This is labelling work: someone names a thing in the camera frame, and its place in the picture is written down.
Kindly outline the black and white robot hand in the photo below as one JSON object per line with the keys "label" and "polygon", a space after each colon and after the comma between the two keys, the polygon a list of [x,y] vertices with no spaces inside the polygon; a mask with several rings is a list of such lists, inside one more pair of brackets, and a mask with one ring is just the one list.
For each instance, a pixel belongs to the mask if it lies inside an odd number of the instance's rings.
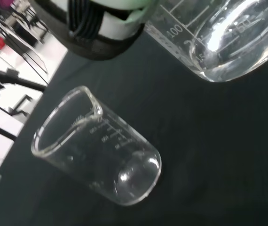
{"label": "black and white robot hand", "polygon": [[73,53],[95,61],[125,52],[156,11],[157,0],[31,0],[50,32]]}

